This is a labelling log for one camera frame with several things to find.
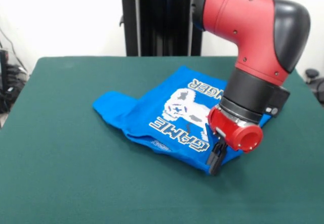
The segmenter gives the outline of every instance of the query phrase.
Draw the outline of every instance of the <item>white wall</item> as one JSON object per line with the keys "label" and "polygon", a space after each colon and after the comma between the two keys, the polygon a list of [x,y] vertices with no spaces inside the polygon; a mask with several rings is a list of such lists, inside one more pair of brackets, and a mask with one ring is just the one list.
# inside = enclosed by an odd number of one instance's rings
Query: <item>white wall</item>
{"label": "white wall", "polygon": [[[324,75],[324,0],[293,0],[307,7],[312,27],[297,70]],[[66,55],[124,56],[121,0],[0,0],[0,27],[20,59],[33,70],[38,58]],[[235,45],[205,33],[203,56],[236,55]]]}

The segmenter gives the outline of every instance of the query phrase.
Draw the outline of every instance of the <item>black metal frame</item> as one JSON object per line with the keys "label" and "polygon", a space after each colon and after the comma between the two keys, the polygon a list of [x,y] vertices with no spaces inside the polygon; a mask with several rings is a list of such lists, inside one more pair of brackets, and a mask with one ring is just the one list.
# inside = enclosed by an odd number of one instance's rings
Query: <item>black metal frame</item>
{"label": "black metal frame", "polygon": [[202,31],[191,23],[190,0],[122,2],[127,56],[200,56]]}

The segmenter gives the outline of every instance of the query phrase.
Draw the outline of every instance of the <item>black chair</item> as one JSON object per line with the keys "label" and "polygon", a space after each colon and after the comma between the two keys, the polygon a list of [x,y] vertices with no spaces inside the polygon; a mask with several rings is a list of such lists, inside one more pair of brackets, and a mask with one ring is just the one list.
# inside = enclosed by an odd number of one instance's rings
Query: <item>black chair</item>
{"label": "black chair", "polygon": [[305,73],[307,85],[317,100],[324,106],[324,77],[319,77],[319,71],[315,69],[307,69]]}

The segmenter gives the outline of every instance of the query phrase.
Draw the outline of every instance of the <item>green table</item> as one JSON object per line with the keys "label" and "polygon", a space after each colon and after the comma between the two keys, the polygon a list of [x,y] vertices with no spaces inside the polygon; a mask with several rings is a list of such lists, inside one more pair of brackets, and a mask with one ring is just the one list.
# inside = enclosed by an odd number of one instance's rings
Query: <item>green table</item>
{"label": "green table", "polygon": [[294,72],[251,154],[206,176],[129,142],[92,109],[181,65],[227,79],[235,58],[43,58],[0,132],[0,223],[322,223],[324,111]]}

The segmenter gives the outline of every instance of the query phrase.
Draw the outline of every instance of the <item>folded shirt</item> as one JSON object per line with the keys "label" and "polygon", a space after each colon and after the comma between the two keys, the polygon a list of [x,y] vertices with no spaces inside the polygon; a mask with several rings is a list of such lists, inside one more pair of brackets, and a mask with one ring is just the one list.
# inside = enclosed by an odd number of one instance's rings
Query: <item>folded shirt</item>
{"label": "folded shirt", "polygon": [[[93,107],[130,141],[209,174],[207,159],[216,142],[209,141],[207,116],[220,102],[225,87],[224,80],[182,66],[138,100],[119,92],[107,92]],[[260,126],[270,118],[263,115]],[[222,164],[242,153],[228,147]]]}

